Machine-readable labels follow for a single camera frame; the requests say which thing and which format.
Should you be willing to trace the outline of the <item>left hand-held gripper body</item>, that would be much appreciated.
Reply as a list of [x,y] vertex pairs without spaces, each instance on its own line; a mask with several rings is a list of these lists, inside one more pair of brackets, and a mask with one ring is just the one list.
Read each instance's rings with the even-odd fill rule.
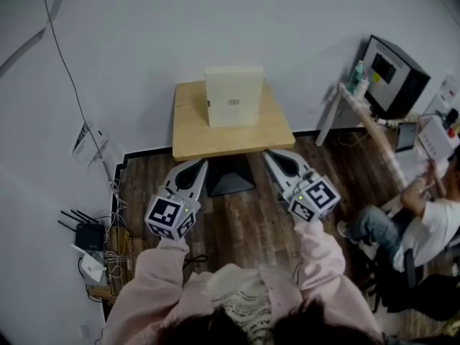
[[179,241],[191,230],[201,209],[198,201],[159,187],[151,196],[144,222],[151,233],[162,239]]

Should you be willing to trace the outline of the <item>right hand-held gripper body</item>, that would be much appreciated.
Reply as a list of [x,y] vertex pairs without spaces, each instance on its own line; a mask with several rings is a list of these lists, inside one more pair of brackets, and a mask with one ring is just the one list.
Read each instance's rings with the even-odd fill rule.
[[321,220],[330,213],[341,196],[326,177],[315,170],[285,178],[286,211],[308,223]]

